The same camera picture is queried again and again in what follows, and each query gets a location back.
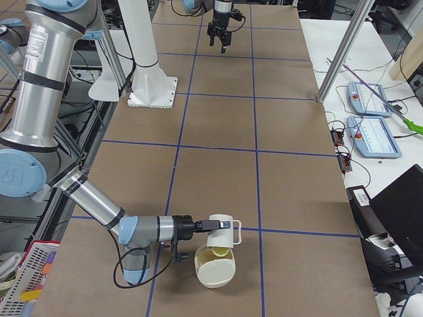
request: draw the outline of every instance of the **white container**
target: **white container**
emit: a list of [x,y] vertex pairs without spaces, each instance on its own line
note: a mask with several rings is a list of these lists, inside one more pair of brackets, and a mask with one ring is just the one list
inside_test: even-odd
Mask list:
[[236,270],[235,258],[231,249],[224,257],[218,257],[205,244],[197,249],[194,265],[198,280],[209,289],[216,289],[228,284]]
[[[209,220],[229,221],[231,228],[210,231],[207,237],[207,246],[215,246],[218,248],[233,248],[242,242],[241,228],[242,224],[239,220],[234,220],[230,215],[215,214],[210,215]],[[233,241],[233,223],[238,223],[238,241]]]
[[0,317],[20,316],[25,302],[20,300],[23,292],[31,291],[35,285],[41,284],[44,274],[41,273],[47,258],[59,248],[59,242],[33,242],[30,250],[20,265],[19,278],[9,289],[0,303]]

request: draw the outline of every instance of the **white plastic basket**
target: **white plastic basket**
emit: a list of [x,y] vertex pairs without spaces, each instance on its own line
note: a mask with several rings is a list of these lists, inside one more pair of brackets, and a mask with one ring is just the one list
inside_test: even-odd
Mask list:
[[20,301],[20,295],[31,291],[40,284],[44,274],[41,273],[47,258],[59,248],[59,242],[34,241],[19,268],[19,278],[9,289],[0,303],[0,317],[20,316],[25,302]]

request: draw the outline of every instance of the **label sticker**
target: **label sticker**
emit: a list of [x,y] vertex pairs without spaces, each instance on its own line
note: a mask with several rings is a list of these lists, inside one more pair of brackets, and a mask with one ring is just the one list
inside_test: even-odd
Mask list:
[[48,41],[48,33],[31,29],[26,47],[25,57],[36,61],[44,61],[46,46]]
[[356,198],[360,204],[360,206],[368,206],[370,205],[369,198],[367,198],[367,195],[365,194],[364,190],[353,190],[354,195],[356,195]]

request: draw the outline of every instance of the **mug handle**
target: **mug handle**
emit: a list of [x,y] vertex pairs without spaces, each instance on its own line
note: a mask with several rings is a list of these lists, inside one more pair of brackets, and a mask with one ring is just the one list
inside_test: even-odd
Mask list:
[[243,239],[241,238],[241,228],[243,227],[243,224],[239,220],[232,220],[233,222],[237,222],[239,224],[238,226],[238,242],[234,242],[234,244],[240,244]]

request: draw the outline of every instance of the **yellow object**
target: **yellow object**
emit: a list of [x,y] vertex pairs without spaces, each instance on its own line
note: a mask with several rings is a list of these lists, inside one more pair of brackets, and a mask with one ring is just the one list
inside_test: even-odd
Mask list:
[[226,256],[229,253],[229,248],[221,248],[219,246],[214,246],[211,248],[213,254],[215,256],[218,256],[219,258],[222,258]]
[[40,297],[40,294],[41,294],[41,289],[37,289],[35,291],[23,292],[20,295],[20,300],[23,302],[28,302],[30,300],[37,299],[38,297]]

